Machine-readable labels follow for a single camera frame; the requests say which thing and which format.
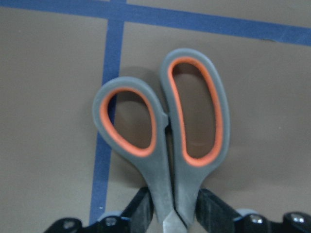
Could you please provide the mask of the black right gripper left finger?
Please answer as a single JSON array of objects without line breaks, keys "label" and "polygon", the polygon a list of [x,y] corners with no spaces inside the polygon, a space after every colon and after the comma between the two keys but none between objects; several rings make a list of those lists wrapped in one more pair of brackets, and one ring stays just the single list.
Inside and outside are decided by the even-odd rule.
[{"label": "black right gripper left finger", "polygon": [[61,218],[46,229],[47,233],[145,233],[152,221],[154,206],[147,187],[139,189],[120,214],[105,215],[84,227],[77,218]]}]

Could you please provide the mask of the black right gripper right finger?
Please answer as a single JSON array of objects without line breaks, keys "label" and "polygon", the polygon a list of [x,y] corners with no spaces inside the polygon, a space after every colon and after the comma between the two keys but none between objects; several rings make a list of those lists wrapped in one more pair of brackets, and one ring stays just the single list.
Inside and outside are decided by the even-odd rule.
[{"label": "black right gripper right finger", "polygon": [[274,222],[258,213],[240,213],[208,189],[200,189],[196,219],[208,233],[309,233],[311,216],[288,212],[281,222]]}]

